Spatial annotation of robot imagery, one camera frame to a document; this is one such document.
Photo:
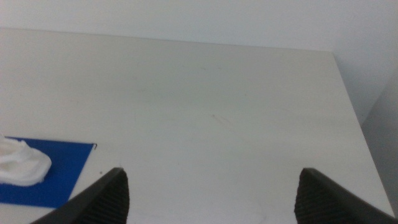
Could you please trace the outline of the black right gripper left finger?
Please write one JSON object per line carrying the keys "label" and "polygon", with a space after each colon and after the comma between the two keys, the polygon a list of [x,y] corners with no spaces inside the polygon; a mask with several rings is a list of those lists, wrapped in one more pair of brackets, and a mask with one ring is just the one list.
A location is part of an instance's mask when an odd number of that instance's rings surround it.
{"label": "black right gripper left finger", "polygon": [[33,224],[125,224],[129,213],[129,186],[124,169],[115,167]]}

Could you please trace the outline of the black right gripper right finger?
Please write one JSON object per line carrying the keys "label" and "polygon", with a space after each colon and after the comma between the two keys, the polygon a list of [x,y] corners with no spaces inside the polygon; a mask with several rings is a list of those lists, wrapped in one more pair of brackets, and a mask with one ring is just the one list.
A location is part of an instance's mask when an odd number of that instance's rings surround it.
{"label": "black right gripper right finger", "polygon": [[397,224],[397,218],[314,168],[304,168],[300,173],[294,213],[298,224]]}

